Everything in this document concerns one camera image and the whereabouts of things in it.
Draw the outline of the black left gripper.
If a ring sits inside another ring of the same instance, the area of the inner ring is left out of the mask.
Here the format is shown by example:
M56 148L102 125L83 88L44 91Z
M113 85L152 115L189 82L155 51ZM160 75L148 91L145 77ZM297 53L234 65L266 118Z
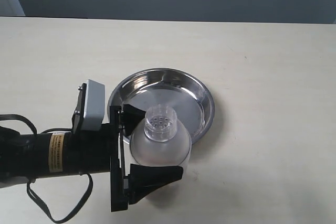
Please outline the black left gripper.
M83 116L74 113L71 134L64 145L64 173L74 175L109 172L111 205L127 205L119 159L122 120L124 136L130 138L145 114L146 111L124 104L122 119L122 107L111 106L110 122L101 124L98 131L88 131L84 129ZM157 189L181 180L182 176L181 166L149 167L131 164L128 175L129 204L138 203Z

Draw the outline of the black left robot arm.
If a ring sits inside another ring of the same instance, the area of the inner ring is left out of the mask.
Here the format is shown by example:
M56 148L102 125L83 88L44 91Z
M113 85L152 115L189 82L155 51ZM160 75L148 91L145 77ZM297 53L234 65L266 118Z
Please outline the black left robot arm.
M111 106L109 123L86 131L82 123L71 130L23 135L1 128L1 182L9 186L19 178L30 185L38 178L110 173L111 211L127 210L155 190L182 178L180 166L131 165L124 173L122 134L144 118L133 106Z

